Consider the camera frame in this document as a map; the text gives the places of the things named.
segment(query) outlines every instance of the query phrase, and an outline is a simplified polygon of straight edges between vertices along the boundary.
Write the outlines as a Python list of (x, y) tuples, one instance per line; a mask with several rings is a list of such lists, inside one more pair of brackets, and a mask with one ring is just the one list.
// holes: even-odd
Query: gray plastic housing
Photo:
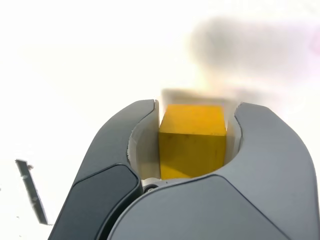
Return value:
[(143, 194), (127, 149), (135, 126), (154, 110), (154, 100), (137, 101), (102, 126), (82, 161), (49, 240), (106, 239), (119, 215)]
[(317, 179), (299, 136), (242, 103), (238, 154), (208, 175), (158, 187), (120, 216), (108, 240), (320, 239)]

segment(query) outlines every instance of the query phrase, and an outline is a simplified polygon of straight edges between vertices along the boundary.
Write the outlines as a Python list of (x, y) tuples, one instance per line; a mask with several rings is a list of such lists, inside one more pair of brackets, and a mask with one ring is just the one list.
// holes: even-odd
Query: white background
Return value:
[(54, 223), (99, 128), (162, 89), (266, 105), (319, 175), (319, 17), (316, 0), (0, 1), (0, 239), (52, 229), (15, 159)]

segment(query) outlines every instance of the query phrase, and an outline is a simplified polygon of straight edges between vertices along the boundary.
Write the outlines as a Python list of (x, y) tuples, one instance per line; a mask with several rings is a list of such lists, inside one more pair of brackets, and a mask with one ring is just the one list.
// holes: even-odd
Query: yellow cube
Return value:
[(169, 105), (159, 128), (161, 178), (194, 178), (221, 168), (226, 135), (222, 107)]

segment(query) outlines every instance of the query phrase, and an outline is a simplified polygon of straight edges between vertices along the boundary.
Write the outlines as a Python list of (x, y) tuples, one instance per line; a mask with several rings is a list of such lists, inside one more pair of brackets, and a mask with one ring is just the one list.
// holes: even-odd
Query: cube face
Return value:
[(195, 178), (223, 166), (226, 129), (216, 106), (169, 106), (159, 129), (161, 178)]

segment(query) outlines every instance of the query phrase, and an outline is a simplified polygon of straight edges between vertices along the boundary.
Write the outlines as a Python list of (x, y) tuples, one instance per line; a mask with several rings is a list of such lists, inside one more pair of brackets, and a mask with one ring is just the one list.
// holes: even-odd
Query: blurred object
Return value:
[(26, 191), (29, 195), (29, 199), (31, 202), (31, 206), (35, 212), (36, 217), (39, 220), (39, 223), (48, 225), (47, 217), (45, 214), (45, 210), (42, 206), (40, 197), (38, 195), (35, 183), (31, 177), (30, 174), (30, 165), (27, 165), (26, 161), (23, 160), (15, 160), (16, 165), (19, 168), (19, 171), (21, 173), (21, 177), (23, 179)]

